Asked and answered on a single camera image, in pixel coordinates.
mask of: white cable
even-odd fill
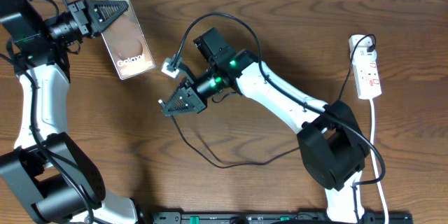
[[[373,105],[373,99],[369,99],[369,101],[370,101],[370,114],[372,115],[372,129],[370,130],[370,143],[373,145],[375,142],[375,106]],[[375,174],[375,178],[378,178],[379,172],[378,172],[377,160],[372,150],[370,150],[370,156],[372,157],[373,172]],[[386,198],[384,196],[381,182],[378,182],[377,186],[379,197],[381,198],[381,203],[383,204],[384,224],[389,224],[389,211],[387,210]]]

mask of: wooden table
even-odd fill
[[[62,2],[56,0],[62,8]],[[44,17],[53,7],[39,0]],[[409,211],[415,223],[448,219],[448,0],[132,0],[159,69],[178,49],[187,26],[202,14],[226,12],[246,21],[260,37],[268,65],[307,94],[333,102],[349,66],[348,39],[373,33],[383,95],[377,107],[376,146],[387,174],[391,211]],[[199,74],[207,63],[191,42],[220,29],[236,49],[255,51],[237,23],[213,17],[193,29],[185,63]],[[0,28],[0,48],[9,35]],[[153,211],[297,211],[325,208],[326,198],[292,153],[266,167],[217,169],[187,147],[158,99],[179,80],[154,70],[121,81],[103,41],[86,39],[70,56],[67,97],[70,136],[98,166],[106,187],[134,197]],[[11,66],[0,63],[0,153],[12,151],[22,112],[22,90]],[[368,101],[359,100],[353,77],[343,100],[364,135],[370,131]],[[254,101],[232,96],[199,115],[177,117],[185,136],[224,163],[263,161],[297,146],[294,133]],[[370,157],[363,179],[373,177]],[[1,222],[28,223],[19,202],[0,182]],[[363,206],[381,211],[377,187],[362,187]]]

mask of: power outlet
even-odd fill
[[[364,35],[357,34],[349,39],[349,56],[353,53],[356,43],[363,37]],[[359,99],[373,99],[382,93],[376,62],[377,51],[367,51],[371,45],[372,39],[364,38],[356,47],[353,56],[353,72],[355,73],[356,91]]]

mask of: white power strip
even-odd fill
[[[357,34],[349,39],[349,57],[351,57],[356,43],[363,37],[364,35]],[[371,45],[372,39],[364,38],[356,47],[353,56],[353,71],[359,99],[373,99],[382,93],[376,62],[377,51],[368,52],[368,47]]]

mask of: wooden surface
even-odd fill
[[[383,95],[377,107],[376,145],[387,174],[391,211],[410,211],[415,223],[448,219],[448,0],[132,0],[160,68],[197,17],[221,11],[246,21],[260,37],[268,65],[307,94],[333,102],[347,74],[350,35],[374,33]],[[35,1],[45,17],[50,5]],[[188,38],[185,63],[196,73],[207,63],[191,42],[215,26],[236,49],[255,50],[238,24],[209,18]],[[8,34],[0,28],[0,48]],[[266,167],[221,170],[181,140],[160,112],[179,80],[160,70],[121,81],[103,41],[85,40],[70,56],[67,97],[70,136],[98,166],[106,187],[134,197],[147,210],[297,211],[325,208],[322,187],[293,153]],[[12,151],[22,115],[22,90],[0,63],[0,153]],[[343,100],[370,131],[370,108],[357,99],[353,77]],[[294,133],[261,105],[232,96],[199,115],[178,116],[186,137],[207,156],[200,139],[224,162],[267,160],[297,146]],[[363,179],[373,177],[370,157]],[[0,220],[29,217],[0,182]],[[381,211],[377,187],[362,187],[363,206]]]

